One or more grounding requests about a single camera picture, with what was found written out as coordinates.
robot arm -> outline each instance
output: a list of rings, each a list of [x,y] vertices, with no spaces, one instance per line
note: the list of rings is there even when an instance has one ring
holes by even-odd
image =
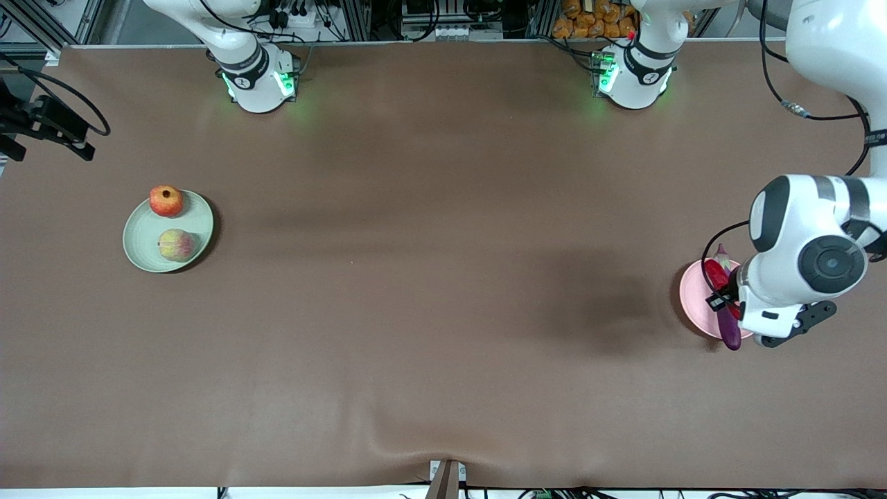
[[[178,22],[207,46],[222,68],[232,99],[249,112],[266,113],[294,98],[298,59],[274,44],[260,43],[242,19],[255,13],[259,2],[145,0],[148,7]]]
[[[709,9],[737,0],[632,0],[640,12],[638,33],[628,44],[612,44],[604,52],[614,62],[606,68],[599,93],[620,107],[642,109],[665,91],[671,67],[687,40],[689,23],[684,11]]]
[[[795,0],[786,53],[807,79],[854,97],[873,131],[868,178],[785,175],[751,207],[757,255],[737,271],[740,327],[791,337],[812,304],[839,297],[865,275],[866,253],[887,236],[887,2]]]

black cable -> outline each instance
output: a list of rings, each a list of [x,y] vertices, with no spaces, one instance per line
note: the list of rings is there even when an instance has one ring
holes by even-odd
[[[475,12],[471,12],[469,5],[473,4],[474,0],[466,0],[462,3],[462,12],[472,21],[474,22],[494,22],[502,19],[502,6],[498,8],[493,14],[487,16],[486,18],[481,17],[481,9],[478,7],[475,9]]]
[[[586,66],[586,65],[582,62],[582,60],[579,59],[579,56],[573,51],[573,49],[570,48],[570,46],[569,46],[569,42],[567,42],[567,39],[566,39],[566,38],[563,39],[563,45],[564,45],[565,47],[567,47],[567,52],[569,52],[570,57],[573,58],[573,60],[576,62],[576,64],[577,64],[579,67],[581,67],[581,68],[584,69],[585,71],[588,71],[589,73],[594,73],[594,69],[592,69],[592,68],[589,67],[589,66]]]
[[[397,1],[398,1],[398,0],[389,0],[389,6],[388,6],[388,9],[387,9],[386,12],[385,12],[385,13],[386,13],[386,18],[387,18],[387,19],[386,19],[386,23],[388,24],[389,29],[391,30],[391,34],[394,35],[395,39],[397,39],[397,40],[403,40],[403,39],[404,39],[404,34],[401,33],[400,29],[396,29],[395,26],[394,26],[394,20],[395,20],[398,16],[397,16],[397,15],[394,15],[394,16],[391,15],[392,12],[394,11],[394,8],[395,8],[396,5],[397,5]]]
[[[804,109],[803,114],[798,114],[795,112],[792,107],[800,107],[797,103],[785,100],[782,95],[776,90],[773,86],[773,81],[770,79],[770,70],[767,68],[767,55],[781,60],[782,62],[789,62],[789,60],[775,51],[770,50],[770,47],[767,46],[767,41],[765,38],[766,27],[767,27],[767,0],[763,0],[761,4],[761,20],[758,24],[757,28],[757,40],[761,45],[761,68],[764,70],[764,81],[767,83],[767,88],[770,89],[770,93],[776,98],[776,100],[788,111],[792,114],[799,115],[805,119],[813,120],[815,122],[834,122],[839,120],[851,120],[854,118],[858,118],[865,114],[865,111],[859,111],[856,115],[840,115],[840,116],[814,116],[806,112]]]
[[[767,46],[767,42],[765,40],[766,27],[767,27],[767,0],[763,0],[761,3],[761,24],[760,24],[760,27],[758,28],[758,32],[757,32],[757,36],[761,41],[761,47],[771,57],[781,60],[782,62],[789,62],[789,60],[784,55],[770,50],[770,47]]]
[[[257,31],[257,30],[255,30],[255,29],[248,29],[248,28],[241,28],[241,27],[239,27],[239,26],[234,26],[233,24],[231,24],[230,22],[228,22],[228,21],[226,21],[226,20],[220,18],[215,12],[213,12],[213,10],[209,8],[209,5],[207,5],[206,0],[200,0],[200,4],[203,5],[203,8],[206,9],[207,12],[209,12],[209,15],[213,16],[213,19],[215,19],[216,21],[218,21],[219,23],[221,23],[223,26],[226,26],[226,27],[231,28],[231,29],[235,29],[235,30],[240,31],[240,32],[242,32],[242,33],[252,33],[253,35],[256,35],[256,36],[268,36],[268,37],[274,37],[274,36],[275,36],[274,33],[266,33],[266,32],[264,32],[264,31]],[[296,35],[296,34],[292,34],[292,33],[289,33],[289,34],[288,34],[288,33],[281,33],[280,36],[289,36],[290,38],[293,39],[293,41],[298,40],[298,41],[299,41],[300,43],[302,43],[302,44],[306,44],[306,43],[307,43],[307,42],[305,42],[305,41],[302,39],[301,36],[298,36],[298,35]]]
[[[326,2],[326,0],[315,0],[314,5],[317,6],[318,12],[320,12],[320,5],[323,4],[324,10],[326,11],[326,18],[329,20],[330,26],[326,26],[326,29],[333,34],[340,42],[347,42],[345,39],[345,35],[339,31],[339,27],[336,26],[335,21],[333,19],[333,15],[330,11],[330,5]]]
[[[19,71],[19,73],[22,73],[24,76],[27,76],[27,78],[29,80],[31,80],[32,82],[34,82],[35,85],[37,85],[38,87],[43,89],[43,91],[45,91],[50,97],[57,100],[59,102],[59,104],[64,106],[65,109],[67,109],[68,111],[71,111],[72,113],[74,112],[74,110],[71,109],[71,107],[68,104],[66,104],[64,100],[61,99],[61,97],[56,95],[56,93],[54,91],[52,91],[49,87],[47,87],[45,84],[43,84],[43,82],[41,82],[40,80],[43,79],[43,80],[46,80],[47,82],[54,83],[54,84],[58,85],[59,87],[74,94],[75,97],[77,97],[83,104],[85,104],[86,107],[88,107],[96,115],[98,120],[102,123],[103,130],[99,130],[92,123],[86,123],[87,126],[90,127],[90,130],[96,132],[98,135],[101,135],[103,137],[111,134],[111,125],[108,123],[107,119],[105,119],[105,115],[103,115],[102,112],[98,110],[98,107],[96,107],[96,105],[93,104],[91,100],[89,100],[85,95],[80,93],[76,88],[72,87],[71,85],[69,85],[65,82],[62,82],[58,78],[54,78],[52,76],[46,75],[44,73],[41,73],[40,71],[28,69],[27,67],[22,67],[19,65],[19,63],[10,59],[6,54],[4,54],[2,52],[0,52],[0,59],[5,60],[9,64],[13,65]]]
[[[785,491],[783,494],[781,491],[776,489],[746,489],[742,490],[744,495],[738,494],[728,494],[727,492],[716,492],[715,494],[709,495],[709,499],[719,499],[720,497],[726,497],[728,499],[789,499],[794,495],[801,494],[802,492],[807,492],[809,489],[798,489],[798,490],[790,490]]]
[[[0,20],[0,28],[3,29],[3,33],[0,33],[0,38],[6,36],[9,33],[9,29],[12,28],[12,19],[6,14],[3,14],[3,18]]]
[[[747,226],[748,224],[749,224],[749,221],[745,220],[744,222],[739,222],[737,224],[733,224],[731,226],[728,226],[728,227],[723,228],[720,231],[718,231],[717,234],[715,234],[714,236],[711,237],[711,239],[709,239],[709,243],[705,245],[705,249],[703,250],[703,257],[699,259],[699,267],[703,271],[703,279],[705,279],[705,283],[709,285],[709,289],[711,289],[711,291],[715,294],[716,297],[720,298],[721,301],[723,301],[725,304],[727,304],[727,306],[732,306],[733,308],[738,308],[738,307],[736,306],[735,303],[727,300],[724,297],[724,295],[722,295],[720,293],[720,290],[715,289],[715,285],[711,283],[711,279],[709,279],[709,275],[705,272],[705,259],[708,258],[708,256],[709,256],[709,251],[711,251],[711,246],[714,245],[715,241],[717,241],[720,238],[720,236],[722,236],[730,231],[733,231],[735,229],[738,229],[739,227]],[[718,499],[719,497],[728,497],[730,499],[748,499],[748,497],[745,497],[745,496],[730,495],[730,494],[727,494],[726,492],[718,492],[718,494],[710,495],[709,499]]]
[[[580,51],[580,50],[578,50],[578,49],[573,49],[573,48],[570,48],[569,46],[565,46],[564,44],[559,44],[559,43],[557,42],[557,40],[555,40],[554,38],[552,38],[552,37],[550,37],[550,36],[546,36],[546,35],[533,35],[533,36],[531,36],[530,38],[538,38],[539,40],[545,40],[545,41],[547,41],[548,43],[550,43],[550,44],[554,45],[555,47],[557,47],[558,50],[561,50],[561,51],[565,51],[565,52],[568,51],[568,52],[575,53],[576,55],[582,55],[582,56],[586,56],[586,57],[591,57],[591,55],[592,55],[592,53],[589,52],[589,51]]]
[[[608,42],[610,42],[611,44],[613,44],[613,45],[619,47],[620,49],[629,49],[629,48],[631,48],[630,45],[620,45],[616,40],[614,40],[613,38],[610,38],[610,37],[608,37],[608,36],[598,36],[598,38],[603,38],[604,40],[607,40]]]
[[[441,19],[441,7],[437,4],[437,0],[428,0],[428,28],[425,30],[425,33],[422,34],[419,38],[413,40],[414,42],[421,42],[422,40],[428,38],[432,33],[435,32],[437,28],[437,23]]]
[[[868,115],[866,115],[865,109],[862,108],[862,105],[854,98],[848,97],[850,103],[853,104],[853,107],[856,108],[856,112],[862,121],[862,130],[865,132],[864,137],[868,137],[868,134],[872,131],[872,125],[868,120]],[[862,142],[862,153],[860,153],[859,159],[853,164],[853,166],[844,174],[845,177],[850,177],[852,174],[856,173],[856,170],[862,166],[862,163],[866,161],[866,156],[868,156],[868,144],[865,143],[865,140]]]

red pepper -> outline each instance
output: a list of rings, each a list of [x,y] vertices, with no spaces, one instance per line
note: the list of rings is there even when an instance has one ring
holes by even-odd
[[[705,274],[709,276],[709,280],[711,284],[717,290],[723,289],[729,282],[730,276],[724,271],[724,267],[720,266],[718,262],[716,262],[712,258],[708,258],[705,260]],[[739,309],[736,308],[733,304],[727,304],[726,306],[730,309],[730,313],[739,320]]]

table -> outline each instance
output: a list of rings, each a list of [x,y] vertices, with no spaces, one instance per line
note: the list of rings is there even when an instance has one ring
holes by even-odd
[[[547,44],[322,47],[298,102],[249,115],[200,50],[66,50],[52,73],[114,130],[0,178],[0,486],[368,485],[452,457],[491,487],[887,487],[881,268],[776,350],[676,312],[770,179],[859,153],[758,57],[688,44],[630,112]],[[160,183],[221,215],[185,273],[122,252]]]

green led light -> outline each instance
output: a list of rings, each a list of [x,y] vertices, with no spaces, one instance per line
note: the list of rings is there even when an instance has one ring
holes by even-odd
[[[228,79],[228,75],[222,73],[222,79],[224,80],[225,86],[228,87],[228,95],[230,95],[232,99],[236,99],[234,97],[234,89],[232,88],[231,80]]]
[[[659,87],[659,93],[664,92],[665,89],[668,88],[668,77],[669,76],[671,76],[671,69],[669,69],[668,72],[665,73],[665,76],[663,76],[663,86]]]
[[[613,82],[616,81],[617,76],[619,76],[619,65],[615,62],[611,62],[603,76],[600,78],[600,84],[598,85],[600,91],[609,92],[613,90]]]
[[[277,80],[278,87],[280,87],[280,91],[283,92],[284,95],[293,95],[295,85],[293,83],[293,77],[290,74],[284,73],[282,75],[275,71],[274,79]]]

